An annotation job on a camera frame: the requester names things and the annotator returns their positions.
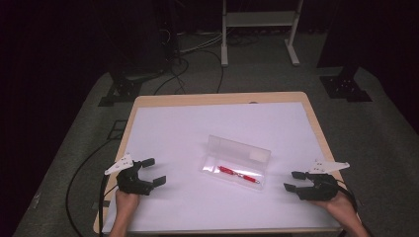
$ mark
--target metal stand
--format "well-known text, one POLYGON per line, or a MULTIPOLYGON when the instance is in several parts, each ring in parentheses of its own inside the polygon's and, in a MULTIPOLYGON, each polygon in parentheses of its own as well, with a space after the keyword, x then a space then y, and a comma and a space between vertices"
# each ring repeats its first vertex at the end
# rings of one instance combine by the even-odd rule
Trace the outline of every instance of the metal stand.
POLYGON ((331 99, 346 99, 348 102, 370 102, 366 91, 360 89, 354 80, 358 65, 344 66, 338 76, 320 77, 327 94, 331 99))
POLYGON ((238 12, 227 13, 226 0, 222 2, 222 44, 221 65, 228 66, 227 27, 276 27, 291 26, 290 37, 285 40, 287 50, 294 66, 299 66, 293 49, 293 39, 298 25, 303 0, 298 0, 295 11, 283 12, 238 12))

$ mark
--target white marker tag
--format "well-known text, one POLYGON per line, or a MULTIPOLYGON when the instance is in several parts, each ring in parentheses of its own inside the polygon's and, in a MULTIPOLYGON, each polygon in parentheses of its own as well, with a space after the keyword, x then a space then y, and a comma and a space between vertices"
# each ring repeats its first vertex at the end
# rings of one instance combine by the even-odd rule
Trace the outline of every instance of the white marker tag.
POLYGON ((349 167, 348 162, 333 162, 333 161, 316 161, 314 166, 308 170, 310 174, 326 174, 333 171, 346 169, 349 167))
POLYGON ((114 172, 121 171, 133 166, 132 158, 130 157, 129 153, 124 155, 121 160, 117 161, 111 168, 105 171, 105 175, 110 175, 114 172))

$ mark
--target black stand base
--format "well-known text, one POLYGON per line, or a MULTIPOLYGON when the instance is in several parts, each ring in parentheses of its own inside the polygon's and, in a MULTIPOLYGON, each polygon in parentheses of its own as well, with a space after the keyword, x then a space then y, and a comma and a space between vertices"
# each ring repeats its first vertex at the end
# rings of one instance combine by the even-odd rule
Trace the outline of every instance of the black stand base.
POLYGON ((139 95, 142 83, 126 82, 122 86, 114 82, 106 97, 102 97, 99 107, 112 107, 114 103, 133 102, 139 95), (125 87, 126 92, 120 94, 121 87, 125 87))
POLYGON ((358 70, 358 63, 345 65, 338 76, 320 77, 327 94, 332 99, 346 99, 348 102, 370 102, 367 92, 360 89, 354 80, 358 70))
POLYGON ((339 76, 322 76, 320 80, 331 99, 346 99, 348 102, 372 101, 367 92, 361 90, 352 79, 344 80, 339 76))
POLYGON ((139 95, 142 83, 160 76, 163 71, 148 72, 124 64, 111 65, 109 69, 112 80, 106 97, 102 97, 99 107, 111 107, 114 103, 133 102, 139 95))

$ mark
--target dark background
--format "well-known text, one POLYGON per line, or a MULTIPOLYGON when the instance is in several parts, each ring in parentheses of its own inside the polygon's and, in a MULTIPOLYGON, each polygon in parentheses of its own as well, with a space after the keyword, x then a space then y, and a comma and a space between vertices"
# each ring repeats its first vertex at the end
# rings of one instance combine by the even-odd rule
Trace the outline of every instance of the dark background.
MULTIPOLYGON (((109 65, 167 66, 170 55, 158 33, 160 26, 171 24, 162 10, 167 2, 0 2, 2 235, 13 234, 68 128, 109 65)), ((176 5, 174 21, 179 32, 220 30, 221 1, 180 2, 184 6, 176 5)), ((288 10, 294 4, 229 1, 228 8, 288 10)), ((328 30, 318 66, 343 66, 356 58, 419 131, 418 10, 412 0, 310 0, 304 2, 298 30, 328 30)))

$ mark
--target human hand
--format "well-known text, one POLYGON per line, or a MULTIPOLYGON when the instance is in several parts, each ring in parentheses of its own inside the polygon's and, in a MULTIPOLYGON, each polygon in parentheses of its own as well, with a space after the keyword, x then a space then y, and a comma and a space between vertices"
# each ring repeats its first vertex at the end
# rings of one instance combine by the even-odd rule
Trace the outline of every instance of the human hand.
POLYGON ((115 217, 110 237, 126 236, 132 216, 139 205, 139 195, 127 194, 120 190, 115 193, 117 203, 117 216, 115 217))
POLYGON ((310 200, 309 202, 326 209, 351 236, 369 236, 351 201, 342 192, 338 192, 336 197, 331 200, 310 200))

